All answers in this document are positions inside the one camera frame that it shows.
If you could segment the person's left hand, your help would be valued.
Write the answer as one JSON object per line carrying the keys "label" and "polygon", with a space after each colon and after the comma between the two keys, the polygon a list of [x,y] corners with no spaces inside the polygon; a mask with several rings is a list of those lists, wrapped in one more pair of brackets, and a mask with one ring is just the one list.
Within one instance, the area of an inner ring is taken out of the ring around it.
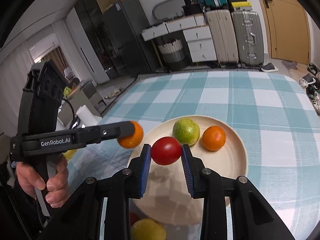
{"label": "person's left hand", "polygon": [[64,155],[61,155],[61,158],[56,165],[56,169],[56,175],[50,178],[46,183],[33,167],[23,162],[17,163],[16,174],[18,182],[26,194],[36,198],[35,189],[41,191],[47,188],[47,203],[53,208],[58,208],[63,206],[68,199],[68,169],[67,160]]}

